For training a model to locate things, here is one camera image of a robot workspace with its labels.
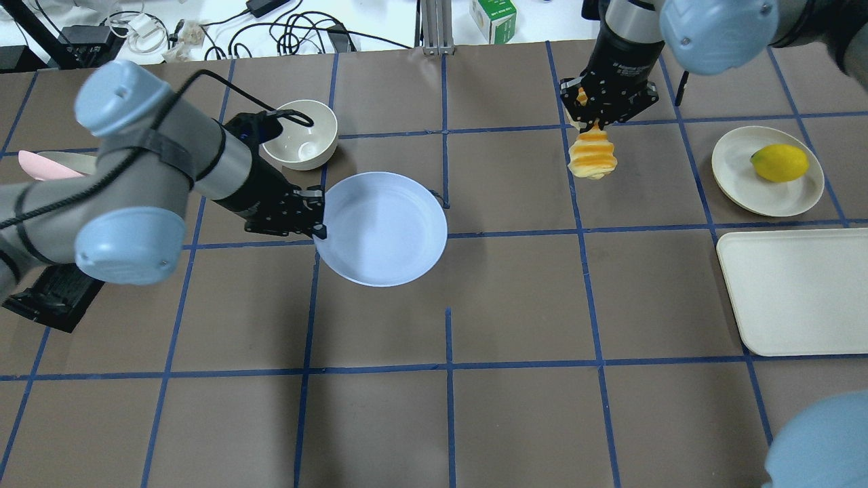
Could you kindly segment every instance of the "small carton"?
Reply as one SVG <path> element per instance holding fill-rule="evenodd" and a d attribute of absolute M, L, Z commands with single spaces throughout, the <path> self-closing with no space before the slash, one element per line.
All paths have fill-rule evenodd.
<path fill-rule="evenodd" d="M 516 34 L 518 11 L 510 0 L 470 0 L 470 16 L 489 44 L 506 44 Z"/>

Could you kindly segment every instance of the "yellow lemon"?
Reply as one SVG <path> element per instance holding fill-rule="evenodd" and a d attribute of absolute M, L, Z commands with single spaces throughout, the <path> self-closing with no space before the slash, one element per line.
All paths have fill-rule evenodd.
<path fill-rule="evenodd" d="M 798 180 L 810 166 L 805 151 L 789 144 L 765 146 L 753 153 L 751 163 L 757 175 L 776 183 Z"/>

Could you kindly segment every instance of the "bowl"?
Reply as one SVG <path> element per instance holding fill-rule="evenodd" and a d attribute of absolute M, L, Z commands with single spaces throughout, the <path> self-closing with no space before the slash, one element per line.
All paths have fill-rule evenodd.
<path fill-rule="evenodd" d="M 805 151 L 807 173 L 785 183 L 757 175 L 751 156 L 769 144 L 790 144 Z M 723 193 L 755 214 L 792 217 L 810 210 L 823 196 L 825 178 L 817 156 L 800 140 L 777 129 L 748 126 L 727 132 L 714 146 L 711 164 Z"/>
<path fill-rule="evenodd" d="M 334 112 L 316 100 L 296 100 L 278 109 L 295 109 L 306 114 L 313 119 L 313 127 L 279 119 L 283 132 L 262 144 L 266 153 L 290 169 L 305 171 L 326 164 L 338 146 L 338 119 Z"/>
<path fill-rule="evenodd" d="M 419 278 L 446 247 L 440 203 L 412 179 L 381 171 L 350 176 L 325 193 L 326 239 L 314 238 L 335 273 L 368 287 Z"/>

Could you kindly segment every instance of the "light blue joint cover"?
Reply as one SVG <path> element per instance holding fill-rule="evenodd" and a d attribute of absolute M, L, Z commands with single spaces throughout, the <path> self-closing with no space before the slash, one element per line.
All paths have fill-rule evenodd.
<path fill-rule="evenodd" d="M 667 0 L 660 14 L 666 44 L 697 75 L 718 75 L 754 59 L 778 22 L 778 0 Z"/>
<path fill-rule="evenodd" d="M 123 130 L 171 95 L 167 82 L 128 60 L 105 64 L 76 97 L 76 120 L 96 137 Z"/>
<path fill-rule="evenodd" d="M 158 207 L 100 215 L 76 236 L 76 264 L 87 275 L 122 285 L 153 285 L 178 265 L 184 220 Z"/>
<path fill-rule="evenodd" d="M 868 486 L 868 390 L 824 399 L 787 423 L 766 458 L 764 488 Z"/>

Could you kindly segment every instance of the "rectangular tray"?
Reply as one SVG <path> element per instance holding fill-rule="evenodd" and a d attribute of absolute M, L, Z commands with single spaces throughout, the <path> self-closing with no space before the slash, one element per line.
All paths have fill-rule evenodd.
<path fill-rule="evenodd" d="M 717 254 L 754 353 L 868 353 L 868 228 L 736 232 Z"/>

